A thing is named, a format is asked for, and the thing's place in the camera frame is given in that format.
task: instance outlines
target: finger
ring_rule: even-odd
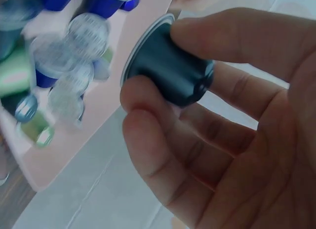
[[[287,82],[315,49],[316,22],[247,8],[175,22],[172,39],[205,59],[250,63]]]
[[[186,108],[180,119],[206,142],[225,149],[234,157],[249,147],[256,134],[255,130],[231,122],[199,104]]]
[[[217,62],[210,91],[228,104],[259,120],[274,97],[283,91],[279,85]]]
[[[130,112],[123,133],[136,170],[157,199],[189,227],[195,227],[213,191],[176,160],[160,124],[149,112]]]
[[[195,135],[175,116],[150,79],[129,79],[122,88],[121,103],[127,112],[142,109],[160,123],[173,154],[199,180],[215,188],[233,158]]]

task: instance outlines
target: knuckle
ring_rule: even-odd
[[[241,76],[237,82],[235,83],[232,93],[229,97],[229,102],[235,104],[238,100],[241,99],[244,90],[246,89],[247,84],[251,81],[252,76],[250,74],[245,73]]]

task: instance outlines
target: gray surface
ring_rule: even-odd
[[[14,229],[141,229],[160,204],[134,170],[118,109],[55,182],[38,193]]]

